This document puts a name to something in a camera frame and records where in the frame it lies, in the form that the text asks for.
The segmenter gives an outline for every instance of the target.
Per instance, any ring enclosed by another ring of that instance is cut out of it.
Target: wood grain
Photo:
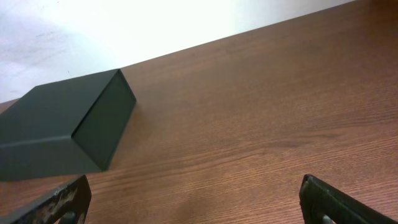
[[[303,223],[307,173],[398,220],[397,11],[356,1],[124,68],[138,104],[88,174],[87,222]],[[0,215],[71,178],[0,183]]]

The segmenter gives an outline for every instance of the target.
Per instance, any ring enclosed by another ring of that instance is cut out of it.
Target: dark wood grain streak
[[[88,223],[302,223],[307,173],[398,220],[397,12],[356,1],[124,68],[138,104],[88,174]],[[0,183],[0,215],[72,177]]]

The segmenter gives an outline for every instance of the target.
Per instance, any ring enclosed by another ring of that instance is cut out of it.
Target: brown wooden surface
[[[110,170],[88,174],[87,223],[303,223],[306,173],[398,220],[398,1],[123,72],[139,102]],[[73,177],[0,183],[0,215]]]

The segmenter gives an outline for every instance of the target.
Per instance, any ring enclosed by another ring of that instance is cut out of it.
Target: dark green box
[[[106,170],[135,104],[120,70],[33,88],[0,114],[0,180]]]

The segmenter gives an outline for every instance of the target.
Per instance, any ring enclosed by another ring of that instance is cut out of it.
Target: black box
[[[0,180],[106,170],[135,104],[120,70],[33,88],[0,114]]]

